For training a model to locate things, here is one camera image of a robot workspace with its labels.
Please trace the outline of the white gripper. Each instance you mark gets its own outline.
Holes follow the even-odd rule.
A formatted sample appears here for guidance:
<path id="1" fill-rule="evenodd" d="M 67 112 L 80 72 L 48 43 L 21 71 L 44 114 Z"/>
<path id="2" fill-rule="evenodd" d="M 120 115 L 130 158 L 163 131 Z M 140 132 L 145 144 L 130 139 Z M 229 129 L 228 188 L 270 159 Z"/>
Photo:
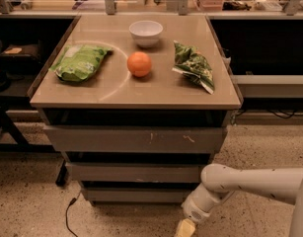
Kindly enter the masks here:
<path id="1" fill-rule="evenodd" d="M 195 231 L 195 224 L 202 224 L 210 214 L 201 210 L 191 198 L 182 203 L 185 219 L 178 224 L 174 237 L 191 237 Z"/>

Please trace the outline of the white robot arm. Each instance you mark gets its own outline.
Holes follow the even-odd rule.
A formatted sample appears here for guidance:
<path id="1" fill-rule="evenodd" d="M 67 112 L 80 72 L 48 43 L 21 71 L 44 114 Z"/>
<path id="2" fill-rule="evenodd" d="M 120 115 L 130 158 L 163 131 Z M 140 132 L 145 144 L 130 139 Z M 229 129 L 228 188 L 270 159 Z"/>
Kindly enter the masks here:
<path id="1" fill-rule="evenodd" d="M 239 170 L 209 164 L 200 174 L 200 183 L 182 204 L 185 218 L 174 237 L 191 237 L 216 205 L 235 191 L 293 204 L 289 237 L 303 237 L 303 168 Z"/>

